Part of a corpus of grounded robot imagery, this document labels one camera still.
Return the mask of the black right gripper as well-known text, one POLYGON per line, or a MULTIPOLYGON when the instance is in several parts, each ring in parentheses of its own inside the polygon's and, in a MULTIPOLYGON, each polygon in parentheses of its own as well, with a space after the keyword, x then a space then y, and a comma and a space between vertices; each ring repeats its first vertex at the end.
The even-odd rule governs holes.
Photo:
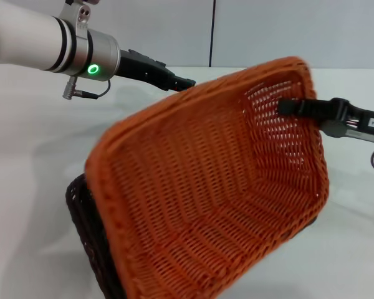
POLYGON ((323 121, 320 130, 327 136, 346 136, 374 143, 374 111, 351 106, 348 120, 355 120, 356 123, 347 129, 347 126, 339 121, 343 120, 349 106, 350 103, 342 98, 331 100, 282 98, 279 100, 279 115, 323 121))

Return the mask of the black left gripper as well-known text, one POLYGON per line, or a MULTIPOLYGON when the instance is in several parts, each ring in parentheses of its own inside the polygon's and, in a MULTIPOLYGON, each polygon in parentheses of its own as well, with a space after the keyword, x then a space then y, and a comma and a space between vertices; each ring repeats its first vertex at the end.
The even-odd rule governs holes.
POLYGON ((117 76, 145 82, 164 91, 183 91, 196 85, 194 80, 175 76, 166 68, 165 63, 135 50, 120 51, 117 76))

